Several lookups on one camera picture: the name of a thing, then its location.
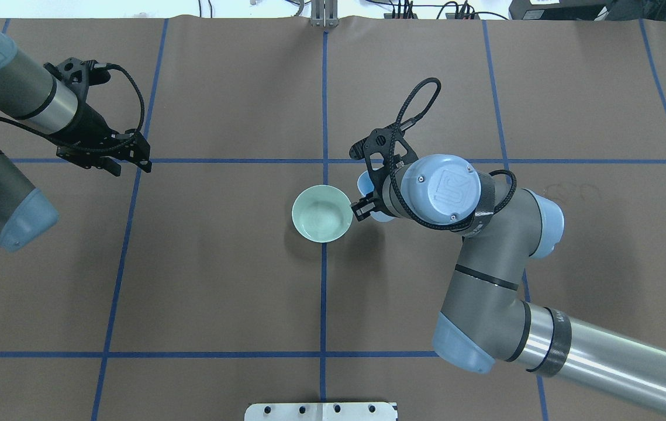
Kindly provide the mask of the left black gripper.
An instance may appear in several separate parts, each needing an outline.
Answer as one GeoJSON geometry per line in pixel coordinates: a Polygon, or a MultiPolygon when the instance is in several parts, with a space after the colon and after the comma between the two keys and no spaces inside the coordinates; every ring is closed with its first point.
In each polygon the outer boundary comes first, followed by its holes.
{"type": "Polygon", "coordinates": [[[105,118],[81,101],[73,120],[55,133],[55,141],[57,157],[85,170],[96,168],[119,177],[122,168],[116,161],[132,163],[145,173],[153,170],[151,147],[140,131],[116,134],[105,118]]]}

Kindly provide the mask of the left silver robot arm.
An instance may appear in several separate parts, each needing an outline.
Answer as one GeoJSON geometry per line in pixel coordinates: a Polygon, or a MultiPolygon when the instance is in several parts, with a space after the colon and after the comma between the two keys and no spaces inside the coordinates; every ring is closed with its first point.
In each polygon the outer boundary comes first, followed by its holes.
{"type": "MultiPolygon", "coordinates": [[[[49,142],[57,159],[116,177],[122,164],[153,169],[143,133],[146,104],[134,77],[119,64],[70,57],[40,63],[0,29],[0,125],[49,142]],[[119,72],[136,94],[134,128],[115,130],[89,103],[89,90],[119,72]]],[[[17,166],[0,142],[0,250],[25,248],[59,220],[59,211],[17,166]]]]}

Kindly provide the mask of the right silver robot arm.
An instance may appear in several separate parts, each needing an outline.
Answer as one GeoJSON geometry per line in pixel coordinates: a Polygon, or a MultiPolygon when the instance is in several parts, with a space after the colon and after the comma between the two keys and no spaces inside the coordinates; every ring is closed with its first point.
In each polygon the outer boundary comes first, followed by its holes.
{"type": "Polygon", "coordinates": [[[432,339],[462,370],[497,361],[613,395],[666,416],[666,350],[518,295],[530,259],[549,256],[564,232],[554,202],[517,188],[511,171],[478,171],[457,156],[365,162],[355,218],[405,218],[456,232],[462,245],[432,339]]]}

